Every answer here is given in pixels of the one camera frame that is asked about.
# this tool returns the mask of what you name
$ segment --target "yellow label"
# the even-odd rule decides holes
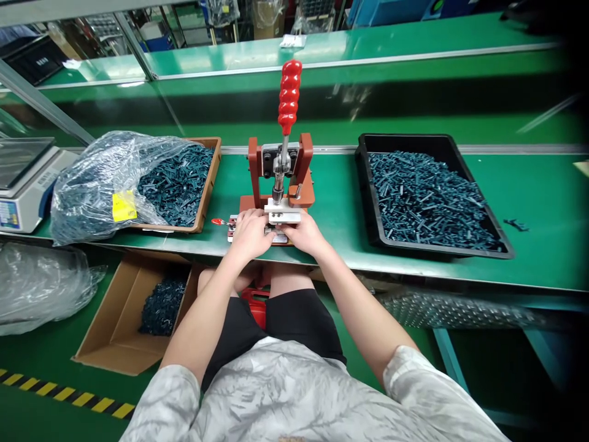
[[[132,190],[112,195],[112,218],[115,222],[137,218],[135,195]]]

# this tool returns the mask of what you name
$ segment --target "hand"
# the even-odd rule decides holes
[[[301,212],[301,222],[291,225],[276,226],[292,241],[294,246],[317,259],[317,255],[329,249],[329,243],[319,231],[315,220],[307,212]]]
[[[249,209],[237,217],[233,243],[229,251],[244,259],[244,265],[259,257],[272,245],[275,232],[264,234],[268,215],[262,209]]]

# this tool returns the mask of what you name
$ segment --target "storage crate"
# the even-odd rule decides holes
[[[219,137],[206,138],[186,138],[189,141],[194,141],[202,144],[208,149],[214,149],[213,160],[210,163],[209,174],[202,190],[201,202],[198,204],[196,211],[196,219],[192,227],[178,227],[170,225],[155,225],[155,224],[133,224],[130,227],[140,228],[143,230],[155,231],[178,231],[183,233],[200,233],[204,227],[205,216],[209,208],[210,196],[213,192],[215,179],[217,178],[217,171],[219,170],[219,163],[221,162],[221,139]]]
[[[382,225],[379,199],[376,190],[372,185],[372,171],[368,162],[368,153],[395,151],[425,153],[433,157],[436,161],[446,163],[449,170],[456,171],[456,173],[462,178],[471,182],[475,182],[475,180],[470,170],[468,170],[462,155],[458,151],[454,140],[449,135],[362,134],[359,138],[359,142],[360,144],[356,149],[355,161],[358,169],[358,180],[360,182],[360,193],[364,208],[364,218],[366,219],[368,240],[373,246],[396,247],[398,249],[411,250],[413,252],[459,255],[464,257],[478,256],[501,259],[511,259],[515,257],[513,247],[488,204],[485,205],[487,218],[481,221],[481,226],[503,243],[504,246],[502,246],[502,252],[394,241],[388,239]]]
[[[67,60],[49,35],[16,39],[0,47],[0,58],[33,86],[63,69]]]

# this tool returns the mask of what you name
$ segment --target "digital scale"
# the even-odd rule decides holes
[[[0,138],[0,231],[31,233],[59,173],[78,157],[54,138]]]

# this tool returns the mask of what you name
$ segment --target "brown plastic tray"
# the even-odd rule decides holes
[[[208,149],[214,149],[213,160],[209,167],[209,174],[202,190],[201,202],[198,204],[196,211],[196,219],[192,227],[178,227],[178,226],[162,226],[155,224],[133,224],[131,227],[140,228],[143,230],[155,231],[178,231],[182,233],[200,233],[204,227],[205,216],[209,208],[210,196],[213,193],[215,186],[215,179],[217,178],[217,171],[219,170],[219,163],[221,162],[221,139],[219,137],[205,137],[205,138],[186,138],[189,141],[199,142]]]

